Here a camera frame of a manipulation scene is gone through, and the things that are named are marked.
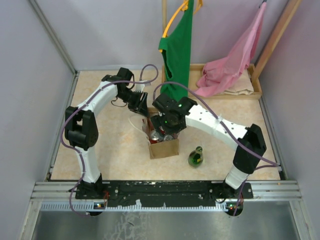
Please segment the watermelon print canvas bag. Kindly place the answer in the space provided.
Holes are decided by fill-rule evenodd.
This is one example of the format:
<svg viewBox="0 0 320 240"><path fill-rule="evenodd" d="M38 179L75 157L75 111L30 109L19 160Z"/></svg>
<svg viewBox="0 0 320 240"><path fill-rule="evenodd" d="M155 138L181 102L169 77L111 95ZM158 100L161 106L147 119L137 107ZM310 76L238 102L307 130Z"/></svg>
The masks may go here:
<svg viewBox="0 0 320 240"><path fill-rule="evenodd" d="M139 127L133 123L133 117L141 117L141 125ZM148 145L149 157L151 160L179 155L180 141L177 136L170 140L153 140L151 138L151 132L154 129L149 117L135 114L128 117L128 122L145 138Z"/></svg>

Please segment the purple soda can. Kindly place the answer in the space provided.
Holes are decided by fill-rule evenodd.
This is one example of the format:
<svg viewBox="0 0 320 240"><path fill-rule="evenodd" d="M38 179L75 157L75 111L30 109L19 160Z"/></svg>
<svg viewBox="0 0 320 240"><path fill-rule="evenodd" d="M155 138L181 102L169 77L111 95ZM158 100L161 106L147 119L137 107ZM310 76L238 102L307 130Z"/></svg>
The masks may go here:
<svg viewBox="0 0 320 240"><path fill-rule="evenodd" d="M166 134L163 138L164 141L172 141L172 140L175 140L175 136L172 135L172 134Z"/></svg>

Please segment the red cola can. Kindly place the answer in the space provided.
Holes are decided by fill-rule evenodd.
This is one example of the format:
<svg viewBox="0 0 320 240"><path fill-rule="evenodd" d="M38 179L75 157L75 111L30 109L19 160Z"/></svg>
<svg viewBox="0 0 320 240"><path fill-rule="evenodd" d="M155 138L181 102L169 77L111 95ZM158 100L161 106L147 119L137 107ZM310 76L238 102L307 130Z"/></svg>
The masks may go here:
<svg viewBox="0 0 320 240"><path fill-rule="evenodd" d="M159 135L159 133L156 130L151 130L151 132L149 133L149 141L151 144L159 143L162 140L163 140L162 137Z"/></svg>

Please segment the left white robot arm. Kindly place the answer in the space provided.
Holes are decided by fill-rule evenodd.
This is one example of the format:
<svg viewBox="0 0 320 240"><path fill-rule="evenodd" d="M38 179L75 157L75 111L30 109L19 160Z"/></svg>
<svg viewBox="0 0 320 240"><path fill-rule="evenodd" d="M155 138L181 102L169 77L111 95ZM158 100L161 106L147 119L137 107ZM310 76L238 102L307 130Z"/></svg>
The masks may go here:
<svg viewBox="0 0 320 240"><path fill-rule="evenodd" d="M102 174L98 168L95 144L99 131L96 118L106 104L113 99L122 100L128 109L144 117L149 116L147 92L143 89L151 80L135 81L134 74L121 67L116 75L105 75L97 89L78 106L69 106L65 110L64 132L61 143L76 152L81 169L77 186L97 199L103 195Z"/></svg>

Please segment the green glass bottle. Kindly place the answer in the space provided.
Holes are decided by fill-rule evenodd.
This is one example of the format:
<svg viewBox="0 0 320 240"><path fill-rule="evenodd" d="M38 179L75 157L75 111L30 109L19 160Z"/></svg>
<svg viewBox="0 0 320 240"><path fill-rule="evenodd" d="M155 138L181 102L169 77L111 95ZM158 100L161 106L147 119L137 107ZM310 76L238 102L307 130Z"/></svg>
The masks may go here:
<svg viewBox="0 0 320 240"><path fill-rule="evenodd" d="M204 161L203 148L197 146L188 156L188 164L193 168L198 168Z"/></svg>

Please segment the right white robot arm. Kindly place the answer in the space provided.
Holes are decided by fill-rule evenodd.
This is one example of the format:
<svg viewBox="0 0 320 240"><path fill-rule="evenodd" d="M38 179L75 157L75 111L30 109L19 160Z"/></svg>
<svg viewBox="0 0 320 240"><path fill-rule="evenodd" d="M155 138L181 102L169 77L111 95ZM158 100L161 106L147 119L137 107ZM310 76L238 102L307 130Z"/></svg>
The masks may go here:
<svg viewBox="0 0 320 240"><path fill-rule="evenodd" d="M214 136L235 151L232 167L223 181L224 194L235 198L267 150L261 128L256 124L247 127L228 121L188 97L175 101L162 93L152 105L158 110L158 114L150 118L157 133L177 135L192 127Z"/></svg>

